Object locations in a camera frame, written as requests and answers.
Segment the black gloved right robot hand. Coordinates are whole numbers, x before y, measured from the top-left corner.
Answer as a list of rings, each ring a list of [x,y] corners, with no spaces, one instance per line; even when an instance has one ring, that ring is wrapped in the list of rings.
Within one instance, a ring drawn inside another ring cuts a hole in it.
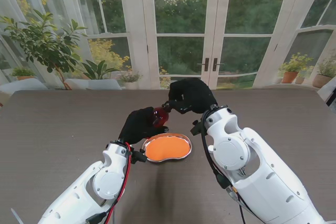
[[[212,105],[218,105],[210,88],[198,78],[186,78],[171,83],[166,104],[180,114],[189,111],[203,114]]]

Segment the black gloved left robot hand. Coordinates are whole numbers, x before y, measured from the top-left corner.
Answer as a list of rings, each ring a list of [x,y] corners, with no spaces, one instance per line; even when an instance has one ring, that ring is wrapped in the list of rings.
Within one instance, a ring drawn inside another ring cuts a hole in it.
[[[153,125],[154,108],[147,107],[132,111],[120,132],[118,139],[123,143],[136,144],[144,138],[168,132],[166,126],[155,127]]]

